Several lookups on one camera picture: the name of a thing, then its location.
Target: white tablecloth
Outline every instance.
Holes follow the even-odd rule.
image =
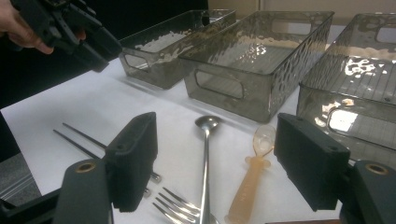
[[[298,90],[280,111],[295,114],[297,97]],[[116,211],[115,223],[170,223],[152,205],[162,187],[192,203],[200,203],[204,136],[194,121],[208,114],[223,119],[210,138],[210,199],[212,213],[224,223],[248,169],[245,157],[254,155],[252,137],[260,124],[190,99],[184,82],[163,91],[125,76],[120,61],[114,60],[100,74],[88,72],[2,109],[42,194],[62,185],[68,166],[88,159],[53,129],[103,156],[102,149],[70,132],[62,123],[109,144],[133,117],[150,111],[157,113],[159,154],[154,170],[163,176],[163,181],[149,182],[152,195],[143,199],[133,213]],[[270,125],[276,127],[276,118]],[[262,174],[251,223],[338,218],[340,204],[335,211],[313,212],[274,154],[267,159],[272,166]]]

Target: spoon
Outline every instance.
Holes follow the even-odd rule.
[[[256,156],[245,158],[250,167],[233,198],[228,215],[224,218],[227,224],[245,224],[249,222],[257,187],[260,182],[260,174],[264,168],[271,165],[271,162],[263,157],[274,149],[275,135],[275,129],[269,125],[260,126],[254,133],[253,148]]]
[[[209,201],[209,135],[210,131],[219,125],[220,118],[215,116],[203,116],[195,121],[195,124],[205,132],[204,151],[204,183],[201,198],[200,224],[210,223]]]

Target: metal fork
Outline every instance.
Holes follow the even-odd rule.
[[[175,193],[170,191],[167,188],[163,188],[174,200],[171,200],[169,197],[165,196],[162,193],[159,195],[164,199],[160,199],[156,197],[155,199],[162,204],[165,208],[163,209],[158,204],[153,203],[154,206],[160,210],[166,217],[168,217],[175,224],[191,224],[191,223],[199,223],[200,217],[200,208],[195,206],[192,203],[188,203]],[[219,224],[216,218],[210,214],[210,224]]]

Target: dark floor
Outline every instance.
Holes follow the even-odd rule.
[[[21,153],[0,162],[0,198],[16,206],[40,197],[40,191]]]

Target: wall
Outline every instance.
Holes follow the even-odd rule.
[[[396,12],[396,0],[208,0],[209,8],[236,9],[237,19],[256,10],[334,11],[333,24],[345,25],[364,12]]]
[[[238,20],[257,11],[259,3],[260,0],[208,0],[209,9],[235,9]]]

